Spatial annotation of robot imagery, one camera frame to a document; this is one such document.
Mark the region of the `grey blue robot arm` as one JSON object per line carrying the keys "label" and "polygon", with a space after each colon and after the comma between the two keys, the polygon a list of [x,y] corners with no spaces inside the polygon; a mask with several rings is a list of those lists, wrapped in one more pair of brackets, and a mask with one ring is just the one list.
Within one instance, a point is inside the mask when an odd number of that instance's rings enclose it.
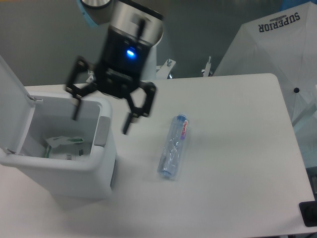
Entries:
{"label": "grey blue robot arm", "polygon": [[69,74],[65,91],[77,101],[77,119],[83,98],[95,91],[126,99],[130,108],[122,133],[134,119],[148,117],[156,86],[141,80],[150,50],[162,37],[163,16],[132,0],[114,5],[107,38],[96,64],[78,57]]}

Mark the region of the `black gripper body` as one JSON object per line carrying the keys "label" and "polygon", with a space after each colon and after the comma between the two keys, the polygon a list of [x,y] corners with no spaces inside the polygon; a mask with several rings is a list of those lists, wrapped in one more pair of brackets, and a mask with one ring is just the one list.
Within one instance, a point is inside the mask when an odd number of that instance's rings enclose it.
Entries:
{"label": "black gripper body", "polygon": [[123,98],[122,86],[131,93],[139,87],[141,73],[152,45],[110,26],[95,67],[97,90]]}

